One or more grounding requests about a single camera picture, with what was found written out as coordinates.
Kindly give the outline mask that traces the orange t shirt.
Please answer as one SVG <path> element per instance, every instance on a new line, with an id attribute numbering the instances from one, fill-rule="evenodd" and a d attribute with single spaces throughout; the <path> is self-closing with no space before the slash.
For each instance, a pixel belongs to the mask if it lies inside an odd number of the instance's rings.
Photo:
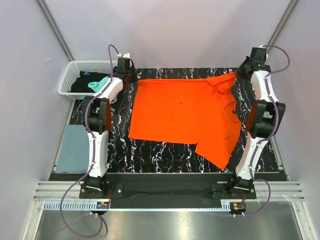
<path id="1" fill-rule="evenodd" d="M 225 169 L 242 123 L 232 94 L 235 72 L 198 79 L 143 79 L 131 114 L 129 138 L 195 145 L 195 152 Z"/>

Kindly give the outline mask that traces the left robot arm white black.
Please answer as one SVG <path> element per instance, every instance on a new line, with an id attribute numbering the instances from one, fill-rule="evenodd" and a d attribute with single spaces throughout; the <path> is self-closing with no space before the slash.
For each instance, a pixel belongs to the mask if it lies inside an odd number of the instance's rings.
<path id="1" fill-rule="evenodd" d="M 80 192 L 97 198 L 110 193 L 107 183 L 106 143 L 112 125 L 111 102 L 131 81 L 136 70 L 128 54 L 118 57 L 117 65 L 101 82 L 102 87 L 83 101 L 83 123 L 89 141 L 89 165 Z"/>

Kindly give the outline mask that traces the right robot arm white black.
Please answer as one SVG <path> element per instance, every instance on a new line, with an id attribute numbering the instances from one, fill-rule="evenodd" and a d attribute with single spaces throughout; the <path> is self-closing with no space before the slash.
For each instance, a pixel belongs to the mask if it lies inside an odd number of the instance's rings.
<path id="1" fill-rule="evenodd" d="M 268 45 L 254 47 L 250 56 L 236 70 L 239 77 L 250 81 L 255 93 L 255 103 L 246 119 L 247 141 L 235 173 L 226 185 L 231 198 L 243 199 L 253 194 L 255 169 L 261 153 L 273 137 L 282 121 L 286 105 L 279 102 L 271 83 L 271 75 L 280 70 L 271 71 L 266 64 Z"/>

